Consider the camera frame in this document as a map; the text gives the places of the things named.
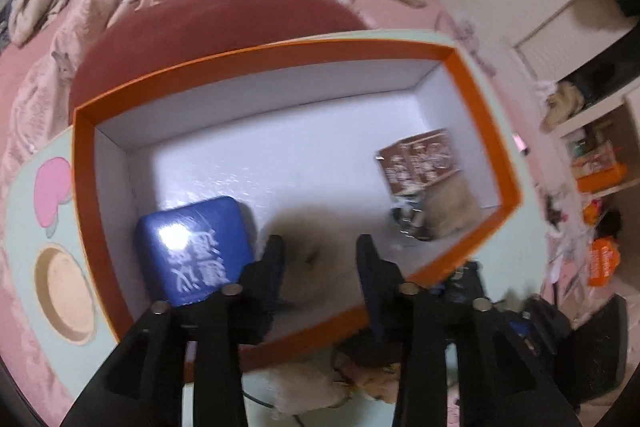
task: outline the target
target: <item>pink object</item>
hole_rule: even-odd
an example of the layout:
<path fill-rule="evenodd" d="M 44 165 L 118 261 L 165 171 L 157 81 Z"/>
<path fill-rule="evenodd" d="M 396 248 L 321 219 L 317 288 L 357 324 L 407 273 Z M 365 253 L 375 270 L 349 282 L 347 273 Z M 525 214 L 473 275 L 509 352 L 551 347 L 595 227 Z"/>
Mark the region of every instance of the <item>pink object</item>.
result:
<path fill-rule="evenodd" d="M 58 224 L 58 206 L 71 197 L 71 165 L 64 158 L 52 158 L 36 174 L 33 187 L 33 207 L 36 218 L 47 237 L 51 238 Z"/>

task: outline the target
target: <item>orange bag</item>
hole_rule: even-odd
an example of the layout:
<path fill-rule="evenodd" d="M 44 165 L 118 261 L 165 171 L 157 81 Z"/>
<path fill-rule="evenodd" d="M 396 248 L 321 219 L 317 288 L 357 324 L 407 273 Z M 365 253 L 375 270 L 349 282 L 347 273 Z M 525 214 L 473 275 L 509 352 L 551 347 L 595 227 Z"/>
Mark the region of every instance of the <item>orange bag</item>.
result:
<path fill-rule="evenodd" d="M 620 264 L 620 252 L 612 238 L 596 239 L 591 243 L 589 286 L 606 286 Z"/>

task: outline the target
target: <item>pink bed sheet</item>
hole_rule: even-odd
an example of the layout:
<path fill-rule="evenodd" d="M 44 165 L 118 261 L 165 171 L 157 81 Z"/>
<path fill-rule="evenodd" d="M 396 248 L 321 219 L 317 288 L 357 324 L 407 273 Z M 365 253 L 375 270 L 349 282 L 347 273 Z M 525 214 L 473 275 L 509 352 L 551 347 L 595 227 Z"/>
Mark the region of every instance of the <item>pink bed sheet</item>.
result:
<path fill-rule="evenodd" d="M 442 31 L 465 45 L 472 54 L 478 50 L 472 32 L 468 28 L 460 28 L 450 13 L 444 9 L 439 0 L 429 0 L 427 6 L 421 9 L 411 8 L 397 0 L 355 0 L 354 7 L 375 20 L 379 28 L 419 28 Z M 15 98 L 18 86 L 23 81 L 27 71 L 44 54 L 49 52 L 51 41 L 56 30 L 63 23 L 64 16 L 60 16 L 51 26 L 41 32 L 23 49 L 18 50 L 10 46 L 0 56 L 0 150 L 4 150 L 8 133 L 8 115 Z M 492 68 L 482 62 L 485 71 L 493 74 Z M 518 133 L 526 136 L 529 133 L 522 122 L 518 121 L 517 106 L 513 101 L 503 97 L 503 102 L 513 126 Z M 535 160 L 532 160 L 532 171 L 536 171 Z M 15 381 L 29 400 L 33 408 L 43 420 L 54 427 L 60 424 L 72 398 L 64 389 L 55 374 L 44 360 L 42 350 L 33 334 L 21 334 L 28 330 L 26 317 L 21 321 L 16 318 L 15 311 L 9 306 L 12 296 L 6 295 L 0 288 L 0 324 L 3 333 L 0 335 L 0 355 L 11 371 Z"/>

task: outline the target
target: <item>blue case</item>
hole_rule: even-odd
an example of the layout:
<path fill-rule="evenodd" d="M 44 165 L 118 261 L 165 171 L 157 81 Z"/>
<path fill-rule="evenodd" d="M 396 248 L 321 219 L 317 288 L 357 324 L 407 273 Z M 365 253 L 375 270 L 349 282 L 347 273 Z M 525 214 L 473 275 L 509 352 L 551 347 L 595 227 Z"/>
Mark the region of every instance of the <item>blue case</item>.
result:
<path fill-rule="evenodd" d="M 135 242 L 149 293 L 174 307 L 237 282 L 254 261 L 240 206 L 229 196 L 143 216 Z"/>

